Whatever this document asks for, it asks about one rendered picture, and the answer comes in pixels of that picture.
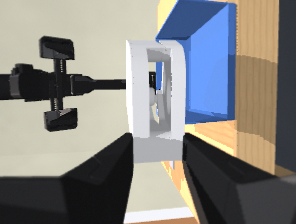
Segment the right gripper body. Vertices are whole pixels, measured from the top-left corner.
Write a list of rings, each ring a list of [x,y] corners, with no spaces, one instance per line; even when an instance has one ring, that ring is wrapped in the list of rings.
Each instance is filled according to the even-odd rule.
[[[44,42],[67,44],[67,45],[72,45],[74,47],[71,39],[43,36],[42,38],[39,39],[40,58],[43,58],[42,44]],[[53,58],[45,58],[45,59],[53,59]],[[54,63],[54,72],[44,74],[44,77],[42,77],[43,96],[45,95],[45,97],[50,98],[51,111],[63,109],[63,98],[66,96],[72,96],[71,95],[71,76],[70,74],[67,74],[66,59],[53,59],[53,63]],[[50,88],[50,92],[49,92],[49,88]],[[47,123],[47,113],[44,112],[44,126],[45,126],[45,129],[48,130],[49,132],[54,132],[54,131],[75,129],[78,126],[78,124],[73,123],[73,124],[50,126]]]

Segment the blue open-top tray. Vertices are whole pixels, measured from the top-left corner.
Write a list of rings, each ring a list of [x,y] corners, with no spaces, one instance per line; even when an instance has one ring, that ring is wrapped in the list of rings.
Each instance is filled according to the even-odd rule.
[[[177,0],[159,40],[176,40],[184,49],[185,125],[235,120],[234,3]]]

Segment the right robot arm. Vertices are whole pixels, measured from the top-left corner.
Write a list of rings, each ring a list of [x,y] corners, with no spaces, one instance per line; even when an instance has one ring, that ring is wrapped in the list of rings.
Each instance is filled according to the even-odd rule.
[[[31,64],[18,63],[12,68],[11,74],[0,74],[0,100],[24,99],[24,102],[50,100],[49,97],[43,96],[42,91],[42,77],[48,72],[41,71],[43,70],[34,70]],[[126,90],[126,79],[94,80],[82,74],[70,74],[70,76],[72,96],[82,96],[93,90]],[[151,87],[154,88],[156,95],[156,72],[149,71],[149,88]]]

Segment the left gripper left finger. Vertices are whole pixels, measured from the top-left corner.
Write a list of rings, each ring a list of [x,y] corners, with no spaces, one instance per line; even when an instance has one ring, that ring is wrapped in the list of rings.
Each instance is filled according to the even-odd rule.
[[[124,224],[133,170],[128,132],[61,176],[0,176],[0,224]]]

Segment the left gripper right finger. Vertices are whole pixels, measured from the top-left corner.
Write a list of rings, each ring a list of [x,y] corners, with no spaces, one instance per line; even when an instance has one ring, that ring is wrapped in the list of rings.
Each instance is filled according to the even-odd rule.
[[[182,165],[199,224],[296,224],[296,174],[278,177],[189,132]]]

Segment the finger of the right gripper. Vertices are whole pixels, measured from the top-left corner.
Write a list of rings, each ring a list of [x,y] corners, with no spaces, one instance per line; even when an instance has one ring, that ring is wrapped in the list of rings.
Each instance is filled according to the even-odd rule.
[[[45,42],[42,44],[42,50],[43,58],[75,60],[74,47],[72,45]]]
[[[50,126],[73,124],[77,122],[78,122],[77,108],[47,111],[47,123]]]

